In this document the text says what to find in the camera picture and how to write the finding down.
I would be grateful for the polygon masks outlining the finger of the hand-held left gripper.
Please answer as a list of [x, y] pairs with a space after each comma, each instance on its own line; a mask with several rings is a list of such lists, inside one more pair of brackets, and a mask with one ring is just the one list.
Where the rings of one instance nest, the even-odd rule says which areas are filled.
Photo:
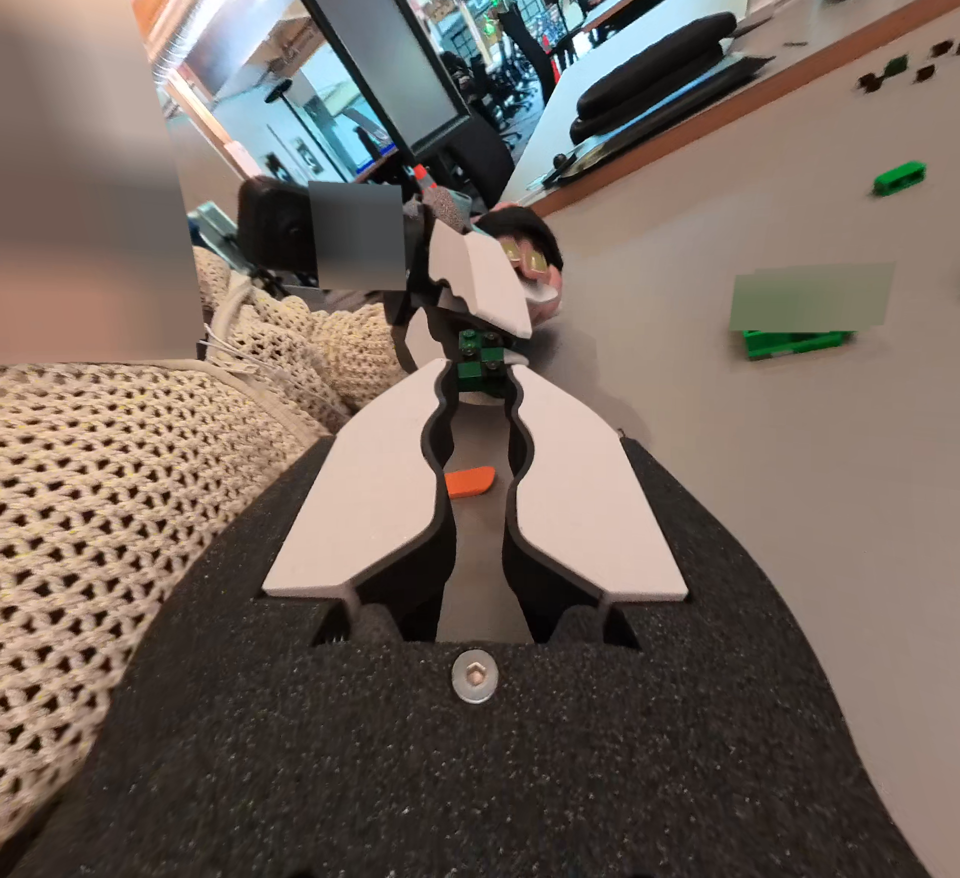
[[420, 307], [408, 320], [402, 333], [404, 368], [417, 371], [444, 360], [452, 362], [450, 311], [439, 307]]
[[525, 287], [497, 239], [435, 222], [427, 254], [431, 281], [462, 299], [471, 316], [516, 339], [531, 338]]

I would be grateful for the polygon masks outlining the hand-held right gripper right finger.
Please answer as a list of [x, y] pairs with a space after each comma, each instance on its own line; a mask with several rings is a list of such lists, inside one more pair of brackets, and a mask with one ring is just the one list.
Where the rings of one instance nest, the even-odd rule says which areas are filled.
[[674, 603], [689, 588], [618, 431], [531, 368], [512, 366], [510, 535], [601, 605]]

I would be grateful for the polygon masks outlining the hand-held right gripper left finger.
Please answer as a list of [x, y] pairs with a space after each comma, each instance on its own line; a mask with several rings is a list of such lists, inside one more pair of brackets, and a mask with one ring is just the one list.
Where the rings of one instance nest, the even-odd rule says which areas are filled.
[[379, 395], [338, 433], [262, 589], [277, 598], [417, 601], [443, 589], [455, 544], [429, 542], [452, 517], [455, 370], [435, 359]]

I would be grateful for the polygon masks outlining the dark green brick plate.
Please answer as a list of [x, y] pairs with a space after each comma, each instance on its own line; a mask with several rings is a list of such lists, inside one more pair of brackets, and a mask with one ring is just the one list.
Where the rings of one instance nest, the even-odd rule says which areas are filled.
[[511, 337], [496, 331], [471, 328], [459, 332], [456, 371], [458, 391], [462, 398], [504, 398], [507, 352], [511, 343]]

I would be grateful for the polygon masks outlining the person's left hand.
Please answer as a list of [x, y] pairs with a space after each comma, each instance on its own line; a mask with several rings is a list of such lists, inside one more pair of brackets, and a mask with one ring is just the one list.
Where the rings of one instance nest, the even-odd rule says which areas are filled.
[[498, 239], [524, 291], [527, 309], [534, 329], [551, 320], [561, 307], [563, 277], [561, 271], [547, 262], [546, 255], [528, 239]]

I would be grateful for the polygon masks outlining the orange brick separator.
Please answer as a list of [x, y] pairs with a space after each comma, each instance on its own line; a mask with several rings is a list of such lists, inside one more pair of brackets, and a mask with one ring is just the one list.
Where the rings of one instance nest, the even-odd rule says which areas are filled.
[[490, 465], [447, 472], [446, 490], [451, 500], [478, 497], [489, 492], [497, 479], [497, 470]]

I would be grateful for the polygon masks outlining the black display screen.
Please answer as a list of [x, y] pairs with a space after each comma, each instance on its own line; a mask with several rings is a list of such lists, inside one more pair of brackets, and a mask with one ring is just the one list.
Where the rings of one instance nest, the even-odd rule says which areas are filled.
[[471, 113], [408, 0], [300, 0], [407, 162], [421, 163]]

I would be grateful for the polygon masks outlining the black glossy flat panel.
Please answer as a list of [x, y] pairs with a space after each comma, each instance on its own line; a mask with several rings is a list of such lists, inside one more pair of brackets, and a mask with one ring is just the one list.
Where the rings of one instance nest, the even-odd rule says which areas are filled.
[[553, 168], [526, 186], [527, 192], [560, 187], [583, 177], [619, 155], [674, 128], [753, 81], [775, 55], [736, 53], [724, 56], [700, 76], [672, 91], [636, 117], [612, 130], [589, 137], [572, 150], [557, 154]]

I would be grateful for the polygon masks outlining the black padded cushion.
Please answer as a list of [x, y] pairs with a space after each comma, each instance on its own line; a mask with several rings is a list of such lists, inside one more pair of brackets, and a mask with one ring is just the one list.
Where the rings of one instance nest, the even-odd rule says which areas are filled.
[[737, 26], [730, 11], [700, 17], [595, 81], [577, 102], [572, 144], [622, 127], [714, 68], [725, 56], [723, 41]]

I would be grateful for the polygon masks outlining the scattered small green bricks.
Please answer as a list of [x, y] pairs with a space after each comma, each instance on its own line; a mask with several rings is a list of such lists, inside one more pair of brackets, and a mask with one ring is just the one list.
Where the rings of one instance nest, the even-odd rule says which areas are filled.
[[[862, 94], [877, 93], [886, 84], [890, 84], [900, 76], [909, 76], [911, 84], [923, 84], [936, 75], [937, 63], [940, 59], [958, 56], [958, 39], [943, 39], [929, 47], [919, 64], [912, 66], [908, 54], [893, 56], [879, 71], [869, 71], [859, 75], [854, 89]], [[927, 171], [928, 167], [924, 162], [907, 161], [876, 176], [871, 185], [871, 193], [877, 198], [891, 197], [923, 182], [927, 177]]]

